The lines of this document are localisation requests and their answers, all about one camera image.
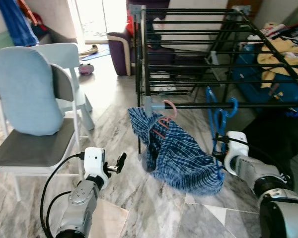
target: black cable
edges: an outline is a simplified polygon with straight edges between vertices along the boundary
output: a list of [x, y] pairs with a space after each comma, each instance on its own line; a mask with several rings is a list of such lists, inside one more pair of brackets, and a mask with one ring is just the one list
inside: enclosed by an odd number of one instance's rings
[[57, 168], [51, 173], [51, 175], [49, 176], [48, 180], [46, 181], [45, 185], [44, 185], [44, 188], [43, 188], [43, 192], [42, 192], [42, 197], [41, 197], [41, 204], [40, 204], [40, 221], [41, 221], [41, 226], [42, 226], [42, 229], [44, 231], [44, 234], [47, 238], [53, 238], [52, 234], [51, 234], [51, 231], [48, 230], [46, 228], [46, 225], [45, 225], [45, 221], [44, 221], [44, 217], [43, 217], [43, 205], [44, 205], [44, 197], [45, 197], [45, 193], [46, 193], [46, 189], [47, 189], [47, 186], [49, 184], [49, 182], [51, 181], [52, 177], [54, 176], [54, 174], [60, 169], [60, 167], [65, 164], [68, 160], [70, 160], [71, 158], [74, 158], [74, 157], [84, 157], [84, 152], [81, 152], [79, 154], [75, 154], [75, 155], [71, 155], [69, 157], [67, 157], [66, 159], [64, 159], [58, 166]]
[[254, 145], [248, 144], [247, 142], [242, 141], [242, 140], [229, 138], [228, 136], [224, 136], [224, 137], [213, 139], [213, 140], [217, 140], [217, 141], [221, 141], [221, 142], [235, 141], [240, 144], [247, 145], [250, 148], [252, 148], [253, 150], [256, 150], [257, 152], [263, 154], [267, 159], [269, 159], [273, 164], [275, 164], [275, 166], [277, 167], [277, 169], [279, 170], [280, 173], [284, 174], [285, 180], [287, 181], [288, 185], [292, 186], [292, 181], [287, 177], [287, 173], [284, 170], [283, 166], [281, 166], [273, 157], [271, 157], [269, 154], [267, 154], [265, 151], [261, 150], [260, 148], [254, 146]]
[[52, 209], [52, 206], [53, 206], [54, 202], [55, 202], [58, 198], [62, 197], [63, 195], [69, 194], [70, 192], [71, 192], [71, 191], [62, 192], [62, 193], [60, 193], [59, 195], [57, 195], [56, 197], [54, 197], [54, 198], [52, 199], [52, 201], [51, 201], [51, 203], [50, 203], [50, 205], [49, 205], [49, 207], [48, 207], [48, 211], [47, 211], [47, 213], [46, 213], [46, 229], [47, 229], [49, 232], [51, 232], [51, 230], [50, 230], [49, 218], [50, 218], [50, 213], [51, 213], [51, 209]]

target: drying rack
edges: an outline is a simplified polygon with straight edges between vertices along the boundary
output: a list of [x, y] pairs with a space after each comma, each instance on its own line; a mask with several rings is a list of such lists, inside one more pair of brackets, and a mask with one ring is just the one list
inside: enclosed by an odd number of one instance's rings
[[[135, 75], [136, 75], [136, 93], [138, 107], [144, 105], [148, 116], [153, 111], [171, 109], [169, 104], [154, 103], [152, 97], [155, 95], [186, 95], [193, 93], [196, 88], [206, 86], [224, 86], [224, 93], [220, 102], [183, 102], [175, 103], [177, 109], [229, 109], [233, 108], [232, 102], [227, 102], [228, 87], [230, 84], [238, 83], [295, 83], [298, 85], [298, 75], [292, 67], [286, 62], [284, 57], [274, 48], [270, 41], [263, 33], [252, 23], [246, 14], [244, 14], [242, 6], [233, 9], [175, 9], [175, 8], [145, 8], [145, 6], [130, 6], [131, 14], [134, 19], [134, 48], [135, 48]], [[192, 16], [223, 16], [223, 21], [163, 21], [163, 24], [221, 24], [220, 29], [201, 29], [201, 30], [147, 30], [148, 23], [156, 23], [150, 17], [155, 15], [192, 15]], [[253, 34], [259, 36], [259, 40], [239, 39], [241, 33]], [[152, 34], [159, 35], [211, 35], [206, 40], [152, 40], [149, 36]], [[239, 43], [241, 42], [262, 42], [269, 51], [239, 51]], [[209, 49], [205, 52], [148, 52], [147, 46], [150, 44], [163, 45], [209, 45]], [[230, 44], [232, 50], [223, 51], [225, 44]], [[154, 61], [149, 63], [150, 55], [198, 55], [203, 58], [202, 61], [193, 63], [173, 63], [155, 64]], [[235, 64], [239, 54], [273, 54], [280, 63], [275, 64]], [[221, 64], [218, 61], [219, 55], [228, 55], [229, 63]], [[233, 81], [232, 71], [239, 67], [268, 67], [269, 69], [283, 67], [290, 75], [290, 80], [245, 80]], [[216, 68], [228, 68], [226, 80], [220, 80], [215, 73]], [[211, 74], [215, 80], [203, 79], [203, 76]], [[153, 76], [170, 75], [170, 78], [156, 79]], [[184, 90], [162, 90], [153, 91], [155, 87], [160, 89], [166, 87], [187, 88]], [[298, 102], [239, 102], [238, 108], [298, 108]]]

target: purple sofa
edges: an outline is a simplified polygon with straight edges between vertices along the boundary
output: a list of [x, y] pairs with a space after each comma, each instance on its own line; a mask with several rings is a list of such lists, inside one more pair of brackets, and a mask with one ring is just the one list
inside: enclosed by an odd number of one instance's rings
[[[128, 4], [146, 5], [148, 8], [168, 8], [169, 0], [127, 0]], [[132, 36], [124, 29], [123, 32], [109, 32], [107, 33], [109, 42], [109, 49], [111, 58], [118, 75], [132, 75], [135, 71], [135, 54], [132, 44]], [[153, 48], [148, 47], [148, 51], [155, 51]], [[167, 52], [173, 51], [172, 49], [160, 48], [156, 51]], [[155, 63], [172, 63], [174, 61], [174, 55], [165, 55], [162, 59], [159, 55], [150, 55], [149, 62]]]

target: chair backrest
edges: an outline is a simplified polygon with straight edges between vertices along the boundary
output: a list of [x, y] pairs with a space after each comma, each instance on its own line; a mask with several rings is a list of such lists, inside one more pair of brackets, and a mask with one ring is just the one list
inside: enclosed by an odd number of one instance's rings
[[70, 69], [73, 79], [74, 88], [79, 87], [78, 78], [76, 76], [74, 68], [79, 67], [79, 55], [78, 47], [75, 43], [55, 43], [39, 46], [32, 46], [50, 64], [57, 64], [62, 68]]
[[0, 100], [5, 116], [21, 133], [52, 135], [63, 123], [51, 66], [34, 49], [0, 50]]

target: white cloth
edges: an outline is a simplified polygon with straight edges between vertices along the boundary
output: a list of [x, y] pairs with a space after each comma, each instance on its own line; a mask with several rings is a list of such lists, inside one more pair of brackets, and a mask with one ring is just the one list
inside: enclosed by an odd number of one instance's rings
[[[169, 8], [226, 8], [228, 0], [170, 0]], [[170, 16], [165, 21], [222, 21], [224, 16]], [[221, 24], [165, 24], [164, 30], [220, 29]], [[162, 35], [162, 40], [209, 40], [209, 35]], [[210, 45], [162, 45], [166, 48], [206, 51]]]

